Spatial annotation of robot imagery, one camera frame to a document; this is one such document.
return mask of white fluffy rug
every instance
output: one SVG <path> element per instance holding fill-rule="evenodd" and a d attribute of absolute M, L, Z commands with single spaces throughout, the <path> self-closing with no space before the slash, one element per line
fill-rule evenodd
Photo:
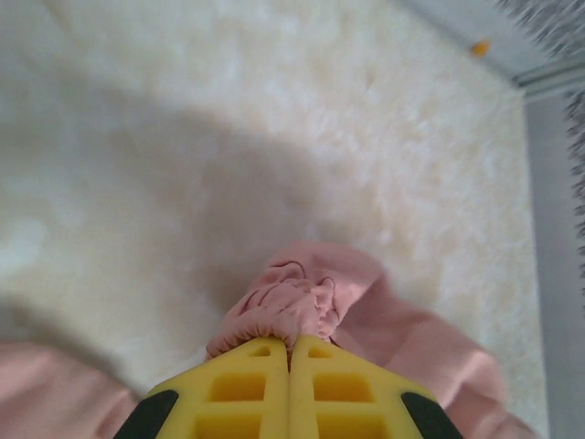
<path fill-rule="evenodd" d="M 382 0 L 2 0 L 1 332 L 143 391 L 289 241 L 349 243 L 546 431 L 522 98 Z"/>

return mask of pink clothing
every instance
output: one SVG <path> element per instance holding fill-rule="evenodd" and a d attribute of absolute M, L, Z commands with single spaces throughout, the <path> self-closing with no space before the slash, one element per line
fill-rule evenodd
<path fill-rule="evenodd" d="M 135 404 L 122 385 L 53 349 L 0 343 L 3 439 L 112 439 Z"/>
<path fill-rule="evenodd" d="M 276 336 L 292 349 L 300 334 L 427 387 L 465 438 L 536 437 L 506 412 L 494 358 L 437 316 L 392 296 L 383 268 L 363 252 L 311 242 L 278 252 L 229 310 L 207 357 L 255 337 Z"/>

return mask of pink sleeve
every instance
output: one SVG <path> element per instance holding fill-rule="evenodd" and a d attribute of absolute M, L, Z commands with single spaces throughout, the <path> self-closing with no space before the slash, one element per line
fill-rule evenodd
<path fill-rule="evenodd" d="M 505 411 L 494 358 L 434 314 L 393 297 L 384 270 L 363 252 L 312 242 L 278 252 L 228 312 L 207 357 L 270 335 L 291 350 L 301 334 L 424 385 L 466 438 L 536 437 Z"/>
<path fill-rule="evenodd" d="M 63 354 L 0 342 L 3 439 L 112 439 L 135 406 L 132 394 Z"/>

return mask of black rubber edge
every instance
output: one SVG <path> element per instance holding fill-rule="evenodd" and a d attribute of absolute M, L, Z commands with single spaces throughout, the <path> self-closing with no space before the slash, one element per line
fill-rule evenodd
<path fill-rule="evenodd" d="M 140 401 L 113 439 L 155 439 L 178 398 L 176 391 L 161 391 Z"/>
<path fill-rule="evenodd" d="M 411 391 L 400 395 L 423 439 L 463 439 L 441 406 Z"/>

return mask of orange object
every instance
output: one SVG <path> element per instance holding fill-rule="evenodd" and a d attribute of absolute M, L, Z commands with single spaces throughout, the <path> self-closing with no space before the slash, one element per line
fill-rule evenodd
<path fill-rule="evenodd" d="M 483 58 L 492 48 L 492 42 L 489 39 L 482 39 L 472 46 L 472 55 L 477 58 Z"/>

